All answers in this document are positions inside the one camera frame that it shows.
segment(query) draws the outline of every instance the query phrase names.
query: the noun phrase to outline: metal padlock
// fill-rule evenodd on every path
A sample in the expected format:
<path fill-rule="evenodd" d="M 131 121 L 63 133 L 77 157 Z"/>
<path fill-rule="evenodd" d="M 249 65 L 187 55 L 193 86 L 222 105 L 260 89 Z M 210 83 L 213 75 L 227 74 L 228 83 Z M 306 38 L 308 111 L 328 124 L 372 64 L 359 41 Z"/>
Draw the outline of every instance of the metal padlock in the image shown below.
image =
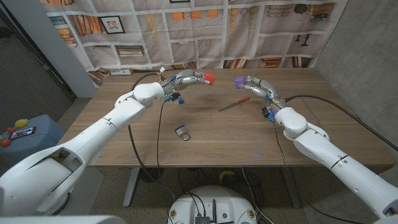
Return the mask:
<path fill-rule="evenodd" d="M 189 135 L 188 129 L 184 124 L 176 128 L 175 133 L 184 141 L 188 141 L 191 138 L 191 135 Z"/>

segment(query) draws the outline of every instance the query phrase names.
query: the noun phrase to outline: bookshelf backdrop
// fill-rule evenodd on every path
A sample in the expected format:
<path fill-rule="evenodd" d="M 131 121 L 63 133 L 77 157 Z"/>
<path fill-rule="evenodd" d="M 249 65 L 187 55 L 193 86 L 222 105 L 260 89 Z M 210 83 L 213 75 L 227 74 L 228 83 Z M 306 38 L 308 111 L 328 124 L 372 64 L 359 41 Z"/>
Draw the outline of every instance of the bookshelf backdrop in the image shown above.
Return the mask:
<path fill-rule="evenodd" d="M 39 1 L 100 85 L 124 68 L 314 67 L 348 0 Z"/>

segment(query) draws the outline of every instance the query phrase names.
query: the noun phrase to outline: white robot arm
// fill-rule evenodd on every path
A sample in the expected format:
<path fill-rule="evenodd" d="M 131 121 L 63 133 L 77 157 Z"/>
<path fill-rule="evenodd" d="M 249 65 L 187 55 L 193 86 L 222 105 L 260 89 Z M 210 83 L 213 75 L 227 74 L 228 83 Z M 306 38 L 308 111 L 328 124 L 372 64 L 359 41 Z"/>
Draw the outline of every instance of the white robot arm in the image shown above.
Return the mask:
<path fill-rule="evenodd" d="M 176 100 L 188 85 L 212 85 L 211 73 L 185 70 L 121 96 L 115 108 L 72 140 L 37 152 L 0 178 L 0 216 L 51 214 L 65 201 L 87 164 L 123 128 L 142 117 L 152 100 Z"/>
<path fill-rule="evenodd" d="M 235 85 L 268 101 L 269 106 L 262 109 L 263 115 L 283 126 L 284 136 L 293 141 L 302 154 L 330 169 L 380 219 L 398 211 L 398 188 L 337 148 L 322 128 L 308 123 L 301 114 L 286 106 L 269 82 L 238 77 Z"/>

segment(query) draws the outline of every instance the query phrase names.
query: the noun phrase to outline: table top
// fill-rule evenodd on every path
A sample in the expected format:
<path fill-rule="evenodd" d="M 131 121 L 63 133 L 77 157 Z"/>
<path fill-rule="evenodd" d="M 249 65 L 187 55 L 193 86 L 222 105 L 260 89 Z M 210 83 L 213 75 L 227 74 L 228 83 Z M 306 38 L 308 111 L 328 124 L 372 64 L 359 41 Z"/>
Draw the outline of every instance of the table top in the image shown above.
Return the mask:
<path fill-rule="evenodd" d="M 209 69 L 216 80 L 213 86 L 195 85 L 180 91 L 184 104 L 166 102 L 159 136 L 161 167 L 239 167 L 282 166 L 282 154 L 275 138 L 274 125 L 261 114 L 267 102 L 247 90 L 237 90 L 234 79 L 250 75 L 266 79 L 281 98 L 309 94 L 327 98 L 353 112 L 313 68 Z M 166 71 L 170 78 L 180 70 Z M 119 96 L 128 92 L 141 74 L 110 76 L 66 132 L 60 143 L 70 140 L 111 111 Z M 147 77 L 142 83 L 156 82 Z M 219 112 L 235 101 L 251 99 Z M 157 166 L 157 132 L 162 102 L 154 101 L 146 114 L 131 125 L 134 142 L 143 163 Z M 308 122 L 323 128 L 333 144 L 369 166 L 389 166 L 394 159 L 382 142 L 339 109 L 313 98 L 296 98 L 287 103 Z M 191 135 L 182 141 L 175 128 L 185 125 Z M 319 165 L 302 155 L 277 127 L 285 161 L 290 166 Z M 95 166 L 138 167 L 127 128 L 121 130 L 91 162 Z"/>

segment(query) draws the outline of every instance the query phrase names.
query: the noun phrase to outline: picture frame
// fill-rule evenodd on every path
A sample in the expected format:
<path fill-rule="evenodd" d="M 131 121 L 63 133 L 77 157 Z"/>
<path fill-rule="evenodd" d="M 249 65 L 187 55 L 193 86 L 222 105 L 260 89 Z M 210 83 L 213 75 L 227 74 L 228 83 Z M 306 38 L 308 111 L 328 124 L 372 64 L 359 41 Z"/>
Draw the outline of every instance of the picture frame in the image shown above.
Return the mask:
<path fill-rule="evenodd" d="M 102 26 L 107 34 L 125 34 L 120 16 L 103 16 L 100 17 Z"/>
<path fill-rule="evenodd" d="M 170 3 L 190 2 L 190 0 L 170 0 Z"/>

